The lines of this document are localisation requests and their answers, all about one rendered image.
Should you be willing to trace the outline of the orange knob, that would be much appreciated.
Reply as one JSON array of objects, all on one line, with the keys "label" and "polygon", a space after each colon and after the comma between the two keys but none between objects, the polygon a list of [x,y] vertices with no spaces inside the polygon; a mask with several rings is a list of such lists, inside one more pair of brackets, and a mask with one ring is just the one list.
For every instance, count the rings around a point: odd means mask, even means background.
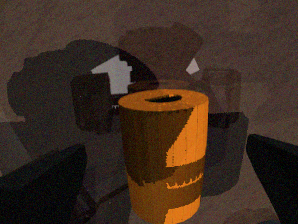
[{"label": "orange knob", "polygon": [[209,96],[157,89],[118,100],[130,202],[152,224],[197,212],[204,185]]}]

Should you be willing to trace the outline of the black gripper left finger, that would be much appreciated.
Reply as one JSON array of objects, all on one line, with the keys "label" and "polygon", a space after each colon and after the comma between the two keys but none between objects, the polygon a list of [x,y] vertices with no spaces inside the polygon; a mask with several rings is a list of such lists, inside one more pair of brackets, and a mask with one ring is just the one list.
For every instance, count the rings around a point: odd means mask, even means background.
[{"label": "black gripper left finger", "polygon": [[0,224],[68,224],[86,163],[76,144],[0,177]]}]

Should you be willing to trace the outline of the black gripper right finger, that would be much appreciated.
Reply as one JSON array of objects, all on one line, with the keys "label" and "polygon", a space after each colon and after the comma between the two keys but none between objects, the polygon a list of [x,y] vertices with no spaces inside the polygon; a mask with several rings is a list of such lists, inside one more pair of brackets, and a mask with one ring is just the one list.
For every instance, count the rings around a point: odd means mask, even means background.
[{"label": "black gripper right finger", "polygon": [[257,133],[247,135],[251,167],[281,224],[298,224],[298,147]]}]

